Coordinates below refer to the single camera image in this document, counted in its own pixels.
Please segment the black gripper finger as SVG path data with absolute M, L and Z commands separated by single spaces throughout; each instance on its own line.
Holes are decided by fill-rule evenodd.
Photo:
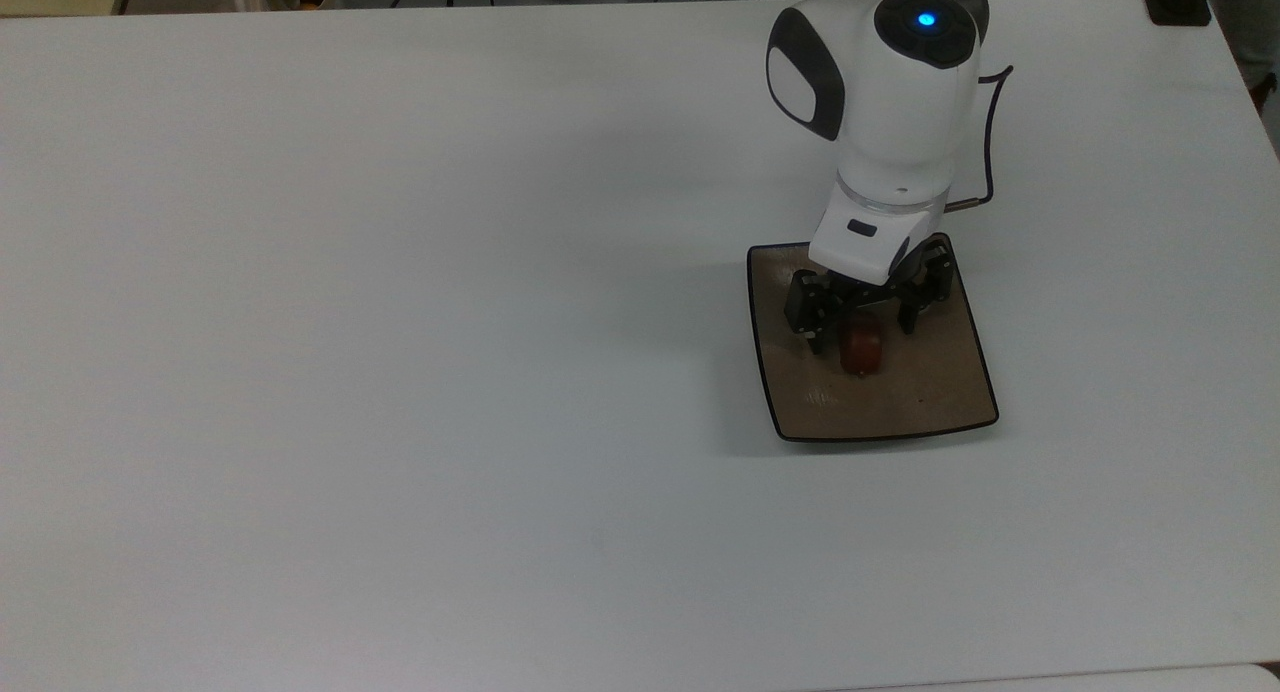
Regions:
M 829 278 L 810 269 L 792 272 L 783 303 L 783 318 L 790 333 L 805 342 L 813 356 L 822 354 L 828 312 Z
M 897 281 L 897 324 L 904 335 L 914 335 L 920 313 L 931 304 L 950 299 L 957 263 L 950 237 L 933 235 L 910 256 L 911 267 L 902 265 Z

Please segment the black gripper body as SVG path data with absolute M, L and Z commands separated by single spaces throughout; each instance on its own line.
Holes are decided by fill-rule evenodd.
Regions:
M 829 295 L 829 310 L 858 310 L 861 306 L 900 301 L 909 310 L 927 310 L 928 295 L 916 292 L 915 279 L 923 269 L 924 246 L 915 246 L 890 274 L 883 285 L 844 276 L 835 271 L 824 271 L 826 292 Z

